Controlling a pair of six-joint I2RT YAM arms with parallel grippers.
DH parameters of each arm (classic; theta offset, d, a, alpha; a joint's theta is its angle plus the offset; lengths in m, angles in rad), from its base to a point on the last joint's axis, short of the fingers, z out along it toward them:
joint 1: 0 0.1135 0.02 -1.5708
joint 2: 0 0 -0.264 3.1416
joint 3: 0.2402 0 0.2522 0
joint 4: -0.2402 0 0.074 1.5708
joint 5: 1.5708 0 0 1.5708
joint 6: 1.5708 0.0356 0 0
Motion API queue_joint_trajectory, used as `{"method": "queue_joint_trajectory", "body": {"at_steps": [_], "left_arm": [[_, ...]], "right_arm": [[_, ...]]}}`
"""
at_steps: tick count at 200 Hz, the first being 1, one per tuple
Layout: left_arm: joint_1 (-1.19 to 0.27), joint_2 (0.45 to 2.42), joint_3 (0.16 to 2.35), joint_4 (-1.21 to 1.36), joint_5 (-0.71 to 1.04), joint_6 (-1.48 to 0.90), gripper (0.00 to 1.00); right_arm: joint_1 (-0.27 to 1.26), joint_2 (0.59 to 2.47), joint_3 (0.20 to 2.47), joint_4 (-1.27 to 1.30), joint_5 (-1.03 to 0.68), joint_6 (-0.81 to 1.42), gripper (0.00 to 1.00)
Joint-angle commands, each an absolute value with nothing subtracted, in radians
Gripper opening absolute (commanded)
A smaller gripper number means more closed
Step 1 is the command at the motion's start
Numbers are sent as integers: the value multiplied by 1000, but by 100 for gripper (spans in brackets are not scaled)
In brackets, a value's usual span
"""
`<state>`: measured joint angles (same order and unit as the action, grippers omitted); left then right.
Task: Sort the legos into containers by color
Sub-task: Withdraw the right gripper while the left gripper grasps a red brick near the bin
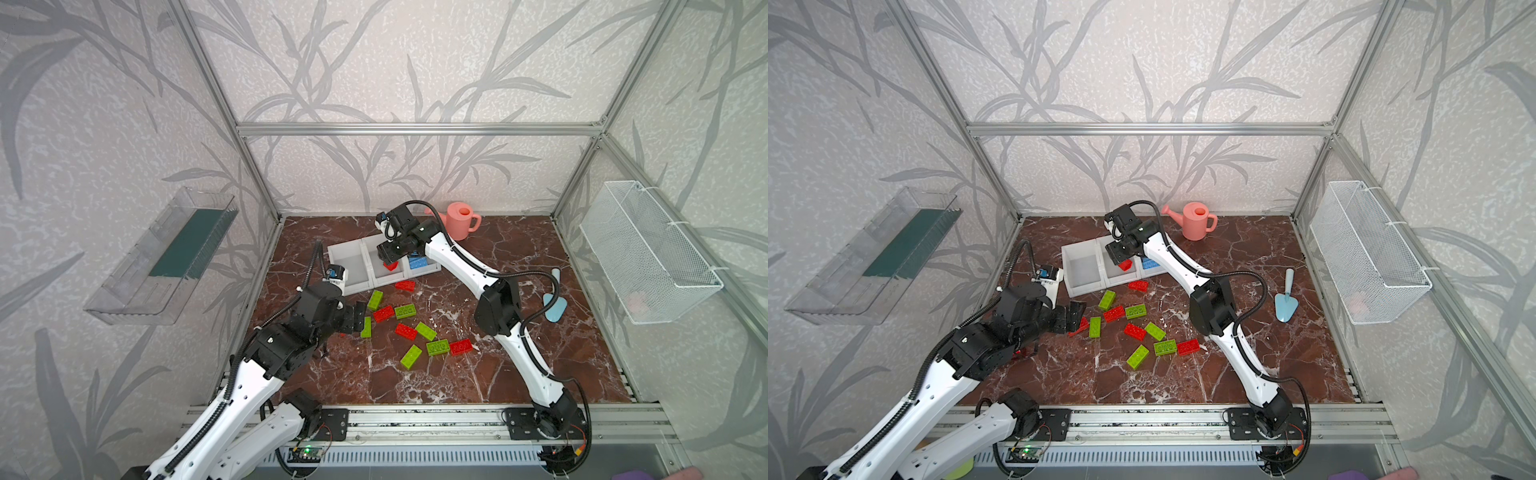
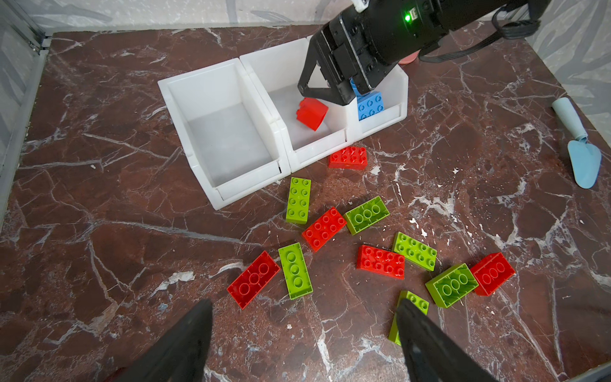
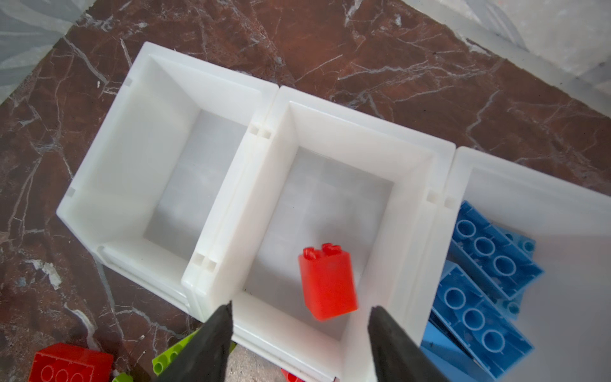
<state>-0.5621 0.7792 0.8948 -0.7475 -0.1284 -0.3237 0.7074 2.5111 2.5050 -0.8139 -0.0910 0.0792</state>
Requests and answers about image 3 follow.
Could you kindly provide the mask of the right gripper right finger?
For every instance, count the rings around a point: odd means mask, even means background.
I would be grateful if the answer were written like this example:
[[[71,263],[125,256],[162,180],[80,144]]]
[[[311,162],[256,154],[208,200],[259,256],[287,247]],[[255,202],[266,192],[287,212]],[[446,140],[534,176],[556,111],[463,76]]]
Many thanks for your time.
[[[384,307],[372,307],[368,333],[378,381],[448,381]]]

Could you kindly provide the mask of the blue brick bottom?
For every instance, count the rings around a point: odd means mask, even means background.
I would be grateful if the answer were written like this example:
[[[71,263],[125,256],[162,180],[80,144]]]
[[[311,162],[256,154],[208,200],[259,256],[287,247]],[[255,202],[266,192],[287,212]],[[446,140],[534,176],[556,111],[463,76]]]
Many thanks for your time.
[[[444,264],[431,313],[443,331],[494,380],[504,377],[534,350],[454,262],[447,260]]]

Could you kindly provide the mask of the blue brick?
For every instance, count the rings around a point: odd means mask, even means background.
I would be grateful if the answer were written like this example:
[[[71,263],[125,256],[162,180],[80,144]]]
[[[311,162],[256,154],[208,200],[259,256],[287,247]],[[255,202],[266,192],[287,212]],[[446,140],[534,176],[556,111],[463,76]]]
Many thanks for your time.
[[[533,257],[534,251],[536,250],[536,241],[532,238],[521,235],[517,232],[507,230],[500,226],[496,228],[503,233],[509,240],[511,240],[520,250],[522,250],[529,258]]]
[[[468,201],[458,210],[448,260],[494,299],[513,300],[544,274],[526,251]]]
[[[504,377],[534,350],[454,262],[447,260],[444,264],[431,313],[443,331],[494,380]]]
[[[428,322],[420,349],[450,381],[493,381],[472,358]]]
[[[524,292],[520,292],[514,299],[497,299],[494,301],[496,308],[501,312],[507,319],[517,320],[520,314],[520,306],[523,299]]]

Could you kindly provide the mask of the red tall brick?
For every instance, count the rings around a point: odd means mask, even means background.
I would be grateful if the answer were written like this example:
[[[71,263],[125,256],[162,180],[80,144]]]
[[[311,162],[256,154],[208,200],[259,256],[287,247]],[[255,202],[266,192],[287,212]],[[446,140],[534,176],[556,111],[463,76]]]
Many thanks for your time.
[[[318,321],[358,309],[350,254],[331,243],[304,248],[298,257],[305,305]]]

